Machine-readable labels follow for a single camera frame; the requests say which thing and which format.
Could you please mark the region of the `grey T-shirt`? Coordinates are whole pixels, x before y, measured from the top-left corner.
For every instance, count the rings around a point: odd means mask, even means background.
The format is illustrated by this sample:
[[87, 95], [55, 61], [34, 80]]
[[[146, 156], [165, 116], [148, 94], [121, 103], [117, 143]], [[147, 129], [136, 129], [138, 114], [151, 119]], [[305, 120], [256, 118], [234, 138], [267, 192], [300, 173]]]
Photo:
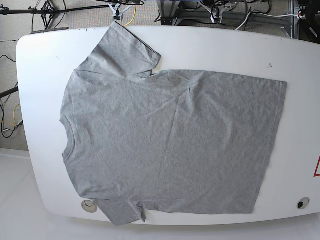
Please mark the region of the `grey T-shirt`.
[[251, 214], [287, 83], [202, 70], [153, 73], [160, 54], [112, 23], [71, 74], [60, 122], [69, 178], [116, 226], [144, 210]]

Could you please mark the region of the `left table grommet hole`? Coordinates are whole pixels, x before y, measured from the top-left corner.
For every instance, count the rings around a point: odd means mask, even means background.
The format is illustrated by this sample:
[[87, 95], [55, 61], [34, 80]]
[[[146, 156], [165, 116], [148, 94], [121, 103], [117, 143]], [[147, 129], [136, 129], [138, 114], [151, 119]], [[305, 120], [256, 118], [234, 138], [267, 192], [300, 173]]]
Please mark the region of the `left table grommet hole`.
[[81, 202], [81, 207], [87, 213], [95, 213], [98, 210], [98, 207], [88, 199], [85, 199]]

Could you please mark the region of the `table grommet hole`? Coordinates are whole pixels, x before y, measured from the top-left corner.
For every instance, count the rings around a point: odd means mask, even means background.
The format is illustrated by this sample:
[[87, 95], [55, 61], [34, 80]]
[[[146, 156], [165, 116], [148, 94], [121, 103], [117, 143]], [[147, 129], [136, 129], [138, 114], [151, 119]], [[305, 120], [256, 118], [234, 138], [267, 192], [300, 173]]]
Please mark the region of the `table grommet hole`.
[[297, 208], [299, 210], [303, 210], [309, 205], [309, 203], [310, 203], [310, 198], [304, 197], [297, 203]]
[[85, 199], [81, 202], [81, 207], [87, 213], [95, 213], [98, 210], [98, 207], [88, 199]]

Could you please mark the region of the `black tripod stand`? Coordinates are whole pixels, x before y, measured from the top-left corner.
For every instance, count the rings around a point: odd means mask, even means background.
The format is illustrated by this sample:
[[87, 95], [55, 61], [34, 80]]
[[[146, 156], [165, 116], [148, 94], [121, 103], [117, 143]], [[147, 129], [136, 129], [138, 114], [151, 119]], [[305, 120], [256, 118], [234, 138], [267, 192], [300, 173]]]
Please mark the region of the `black tripod stand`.
[[102, 1], [102, 5], [68, 8], [65, 0], [63, 0], [62, 3], [63, 8], [57, 8], [54, 7], [51, 0], [45, 0], [41, 8], [38, 8], [37, 6], [30, 6], [28, 9], [10, 9], [9, 7], [5, 7], [3, 4], [1, 4], [0, 15], [31, 15], [31, 33], [34, 33], [35, 15], [40, 16], [45, 31], [53, 29], [55, 30], [61, 25], [67, 13], [80, 12], [86, 10], [106, 9], [110, 7], [115, 7], [117, 4], [116, 2], [112, 1]]

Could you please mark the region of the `red triangle warning sticker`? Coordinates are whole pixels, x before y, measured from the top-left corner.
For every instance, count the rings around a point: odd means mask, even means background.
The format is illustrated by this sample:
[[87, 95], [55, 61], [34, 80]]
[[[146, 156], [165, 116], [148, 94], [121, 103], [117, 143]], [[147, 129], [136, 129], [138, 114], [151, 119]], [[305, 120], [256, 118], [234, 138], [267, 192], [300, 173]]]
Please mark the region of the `red triangle warning sticker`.
[[320, 176], [320, 158], [318, 159], [315, 171], [314, 171], [314, 177], [319, 177]]

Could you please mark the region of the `right table grommet hole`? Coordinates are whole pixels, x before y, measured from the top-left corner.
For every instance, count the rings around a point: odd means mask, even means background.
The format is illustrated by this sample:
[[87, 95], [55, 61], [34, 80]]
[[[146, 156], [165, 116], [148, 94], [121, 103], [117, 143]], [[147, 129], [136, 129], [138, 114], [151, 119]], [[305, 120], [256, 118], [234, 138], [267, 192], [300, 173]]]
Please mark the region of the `right table grommet hole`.
[[304, 197], [297, 203], [297, 208], [299, 210], [303, 210], [309, 205], [309, 203], [310, 203], [310, 198]]

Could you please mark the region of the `aluminium frame stand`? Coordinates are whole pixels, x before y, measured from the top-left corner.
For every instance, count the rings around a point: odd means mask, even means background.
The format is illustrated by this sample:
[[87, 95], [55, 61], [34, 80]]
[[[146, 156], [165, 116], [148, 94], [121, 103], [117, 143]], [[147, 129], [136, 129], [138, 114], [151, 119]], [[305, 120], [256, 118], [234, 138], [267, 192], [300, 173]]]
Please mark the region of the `aluminium frame stand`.
[[233, 30], [249, 30], [265, 26], [280, 28], [286, 37], [298, 40], [301, 36], [298, 4], [286, 0], [285, 9], [276, 11], [277, 0], [166, 0], [157, 1], [162, 26], [198, 24]]

